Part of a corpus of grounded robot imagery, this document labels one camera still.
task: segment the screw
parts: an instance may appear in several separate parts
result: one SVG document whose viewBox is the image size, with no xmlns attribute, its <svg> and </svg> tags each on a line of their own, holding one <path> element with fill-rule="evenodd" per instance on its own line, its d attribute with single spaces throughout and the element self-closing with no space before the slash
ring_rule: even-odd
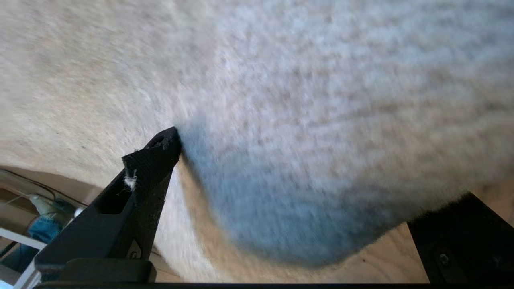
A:
<svg viewBox="0 0 514 289">
<path fill-rule="evenodd" d="M 441 255 L 439 255 L 439 261 L 441 261 L 441 264 L 444 267 L 450 266 L 450 258 L 448 258 L 448 256 L 445 253 L 441 253 Z"/>
</svg>

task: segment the blue jeans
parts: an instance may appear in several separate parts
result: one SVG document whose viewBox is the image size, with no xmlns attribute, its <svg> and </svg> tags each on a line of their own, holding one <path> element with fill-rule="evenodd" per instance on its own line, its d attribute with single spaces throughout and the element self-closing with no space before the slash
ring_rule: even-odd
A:
<svg viewBox="0 0 514 289">
<path fill-rule="evenodd" d="M 48 244 L 62 229 L 63 226 L 56 221 L 38 218 L 34 224 L 29 227 L 27 232 L 31 238 Z M 2 260 L 2 265 L 23 273 L 38 252 L 39 250 L 36 248 L 20 244 L 18 249 L 11 252 Z"/>
</svg>

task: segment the white fluffy fur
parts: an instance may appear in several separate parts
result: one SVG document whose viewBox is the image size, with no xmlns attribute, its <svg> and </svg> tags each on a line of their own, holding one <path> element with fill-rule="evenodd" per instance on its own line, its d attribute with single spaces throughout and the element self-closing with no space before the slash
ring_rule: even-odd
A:
<svg viewBox="0 0 514 289">
<path fill-rule="evenodd" d="M 514 170 L 514 2 L 19 1 L 0 164 L 104 187 L 177 126 L 156 244 L 190 281 L 323 281 Z"/>
</svg>

